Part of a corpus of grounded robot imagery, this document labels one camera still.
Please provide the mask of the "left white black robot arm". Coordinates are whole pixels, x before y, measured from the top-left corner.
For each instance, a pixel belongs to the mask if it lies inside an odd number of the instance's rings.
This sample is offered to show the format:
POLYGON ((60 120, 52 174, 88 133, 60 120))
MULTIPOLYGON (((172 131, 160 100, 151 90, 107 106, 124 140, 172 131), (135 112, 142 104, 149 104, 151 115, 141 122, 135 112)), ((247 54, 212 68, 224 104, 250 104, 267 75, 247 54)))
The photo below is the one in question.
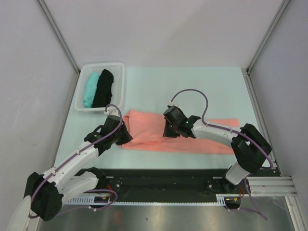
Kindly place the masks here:
POLYGON ((102 192, 105 174, 96 168, 75 176, 86 164, 109 150, 113 144, 132 140, 121 115, 108 115, 105 123, 89 133, 75 152, 59 166, 42 174, 33 172, 26 182, 25 196, 31 197, 31 210, 44 221, 53 219, 65 202, 86 192, 102 192))

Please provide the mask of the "salmon pink polo shirt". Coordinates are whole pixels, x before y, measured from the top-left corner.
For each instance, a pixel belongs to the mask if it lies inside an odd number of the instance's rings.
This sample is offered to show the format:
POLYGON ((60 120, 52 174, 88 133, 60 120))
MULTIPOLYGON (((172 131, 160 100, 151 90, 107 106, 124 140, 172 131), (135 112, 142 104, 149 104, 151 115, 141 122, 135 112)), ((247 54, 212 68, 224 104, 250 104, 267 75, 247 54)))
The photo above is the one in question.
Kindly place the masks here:
POLYGON ((123 121, 132 136, 130 142, 121 145, 125 150, 233 155, 232 148, 208 139, 164 137, 165 119, 160 114, 131 109, 123 121))

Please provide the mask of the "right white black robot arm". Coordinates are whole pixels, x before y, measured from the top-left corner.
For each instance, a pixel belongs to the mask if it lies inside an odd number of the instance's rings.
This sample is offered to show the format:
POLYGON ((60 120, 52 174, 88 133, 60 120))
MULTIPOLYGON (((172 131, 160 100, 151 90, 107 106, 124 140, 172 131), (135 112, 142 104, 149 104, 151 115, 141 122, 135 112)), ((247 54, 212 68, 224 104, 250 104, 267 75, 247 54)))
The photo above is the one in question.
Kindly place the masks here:
POLYGON ((251 124, 241 128, 225 127, 204 121, 199 116, 186 117, 183 114, 164 113, 166 121, 164 136, 167 138, 184 138, 193 141, 213 141, 232 149, 236 162, 228 169, 222 181, 222 188, 233 193, 239 183, 253 173, 257 173, 266 161, 269 168, 273 163, 269 158, 272 150, 269 143, 251 124))

